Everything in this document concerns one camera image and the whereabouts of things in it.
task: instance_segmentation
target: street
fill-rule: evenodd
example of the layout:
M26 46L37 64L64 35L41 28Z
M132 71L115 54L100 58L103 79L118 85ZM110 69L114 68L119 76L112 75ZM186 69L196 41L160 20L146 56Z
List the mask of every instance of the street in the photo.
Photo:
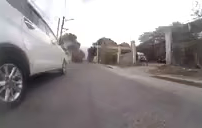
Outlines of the street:
M87 63L36 76L0 128L202 128L202 89L142 79Z

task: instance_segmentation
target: parked car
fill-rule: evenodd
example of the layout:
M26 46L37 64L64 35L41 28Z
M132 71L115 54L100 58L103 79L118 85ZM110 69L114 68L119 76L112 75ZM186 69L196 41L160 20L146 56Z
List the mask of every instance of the parked car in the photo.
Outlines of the parked car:
M51 28L27 0L0 0L0 102L13 106L26 80L46 71L66 73L66 55Z

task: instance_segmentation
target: car door handle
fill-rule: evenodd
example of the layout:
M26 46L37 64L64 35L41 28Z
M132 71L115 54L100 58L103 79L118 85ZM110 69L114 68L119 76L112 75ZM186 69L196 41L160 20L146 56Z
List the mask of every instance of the car door handle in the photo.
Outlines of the car door handle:
M28 19L24 18L24 22L29 29L35 29Z

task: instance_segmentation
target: curb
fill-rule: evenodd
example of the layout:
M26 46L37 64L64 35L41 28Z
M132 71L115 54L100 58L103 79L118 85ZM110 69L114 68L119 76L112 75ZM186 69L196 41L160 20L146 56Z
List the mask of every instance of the curb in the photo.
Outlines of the curb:
M163 80L168 80L168 81L172 81L172 82L177 82L177 83L181 83L181 84L186 84L188 86L202 88L201 82L193 82L190 80L177 79L177 78L171 78L171 77L165 77L165 76L152 76L152 77L158 78L158 79L163 79Z

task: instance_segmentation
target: sidewalk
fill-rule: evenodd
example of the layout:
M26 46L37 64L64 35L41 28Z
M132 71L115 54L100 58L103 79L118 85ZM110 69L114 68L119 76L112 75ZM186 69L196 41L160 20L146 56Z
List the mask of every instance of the sidewalk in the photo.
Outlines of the sidewalk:
M175 74L151 73L150 70L156 69L157 68L156 65L135 66L135 67L127 67L127 68L121 68L121 67L112 66L112 65L104 65L104 66L110 69L118 70L119 72L122 72L122 73L154 77L158 79L163 79L167 81L172 81L172 82L177 82L185 85L202 88L202 78L175 75Z

